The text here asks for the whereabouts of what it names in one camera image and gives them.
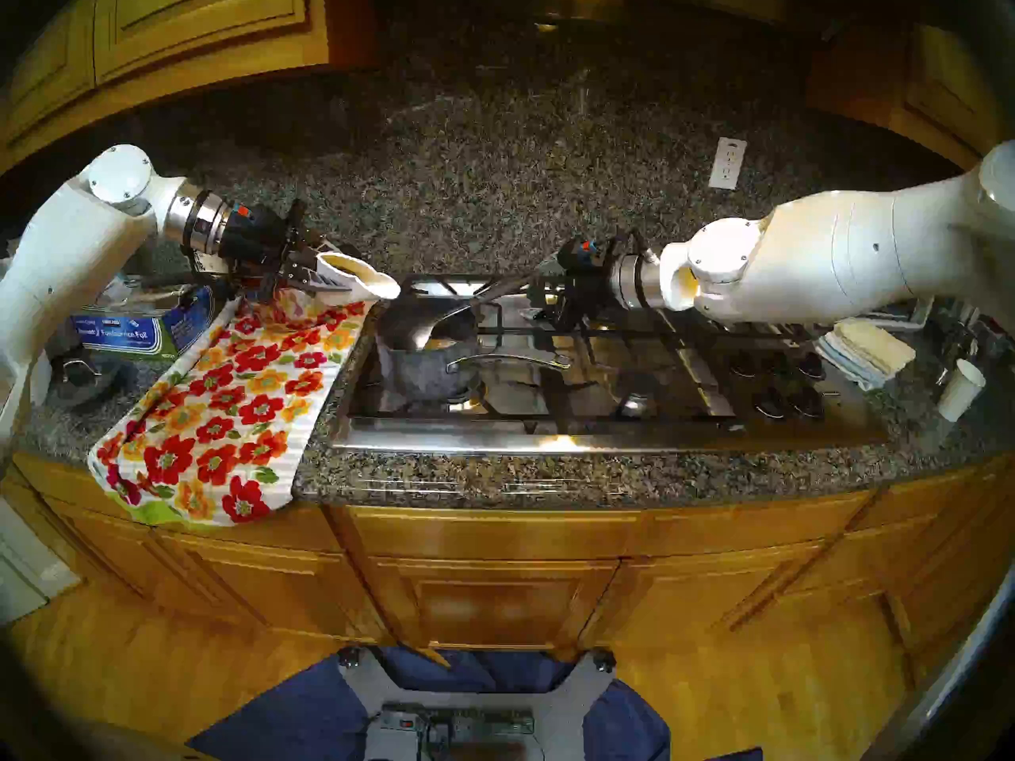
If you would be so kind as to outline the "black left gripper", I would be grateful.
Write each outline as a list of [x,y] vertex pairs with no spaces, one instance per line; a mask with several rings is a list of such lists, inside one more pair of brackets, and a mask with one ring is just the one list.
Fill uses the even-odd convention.
[[304,201],[292,201],[285,215],[261,205],[234,204],[218,237],[218,258],[230,265],[243,290],[294,289],[320,301],[348,301],[353,278],[343,263],[348,257],[317,252],[304,216]]

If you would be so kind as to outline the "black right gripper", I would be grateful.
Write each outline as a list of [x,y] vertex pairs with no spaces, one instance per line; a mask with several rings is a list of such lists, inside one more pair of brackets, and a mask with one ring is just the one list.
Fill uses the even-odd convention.
[[609,280],[615,259],[616,249],[558,249],[533,271],[534,281],[558,278],[556,289],[527,289],[529,308],[555,310],[556,328],[576,328],[615,302]]

